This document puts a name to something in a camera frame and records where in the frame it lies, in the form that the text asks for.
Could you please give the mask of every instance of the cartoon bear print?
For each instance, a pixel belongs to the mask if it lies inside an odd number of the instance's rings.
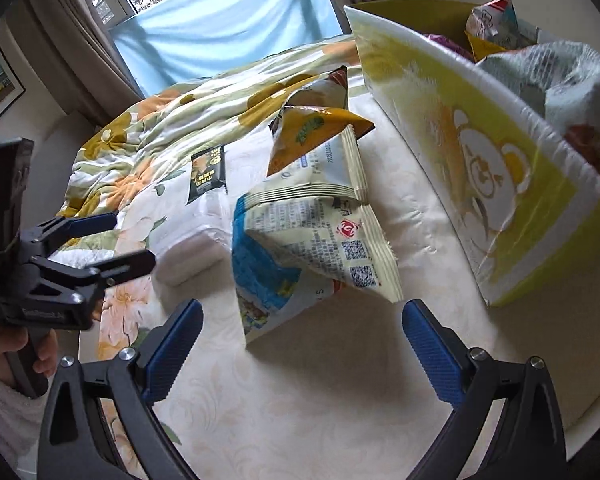
[[[469,126],[462,110],[454,111],[454,124],[472,204],[462,215],[471,245],[466,248],[467,256],[478,280],[484,281],[493,274],[498,234],[511,225],[517,198],[528,189],[531,171],[522,150],[509,143],[498,147]]]

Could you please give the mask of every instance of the red logo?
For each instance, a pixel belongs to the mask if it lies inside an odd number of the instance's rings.
[[[353,238],[356,235],[357,230],[358,226],[351,220],[343,220],[336,229],[336,231],[345,238]]]

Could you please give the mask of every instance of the human hand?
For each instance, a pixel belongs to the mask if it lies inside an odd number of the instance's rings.
[[[0,326],[0,380],[11,388],[16,386],[16,381],[4,353],[22,350],[28,340],[25,328]],[[53,375],[58,366],[58,339],[54,330],[40,340],[36,346],[36,354],[38,360],[33,363],[33,370],[46,377]]]
[[[98,303],[96,303],[96,308],[93,309],[93,312],[91,313],[91,319],[93,319],[94,321],[100,321],[100,318],[102,318],[102,305],[104,304],[104,300],[100,300]]]

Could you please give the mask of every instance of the black snack package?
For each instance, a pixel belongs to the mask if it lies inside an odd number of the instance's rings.
[[[187,204],[201,197],[210,189],[222,186],[226,188],[224,146],[216,146],[191,155],[191,183]]]

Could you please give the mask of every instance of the barcode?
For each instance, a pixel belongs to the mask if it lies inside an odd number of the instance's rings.
[[[358,288],[365,288],[366,286],[376,286],[376,279],[374,278],[374,270],[369,265],[362,267],[351,267],[351,279],[353,284]]]
[[[361,240],[343,242],[342,248],[347,260],[361,260],[362,258],[366,258],[365,245]]]

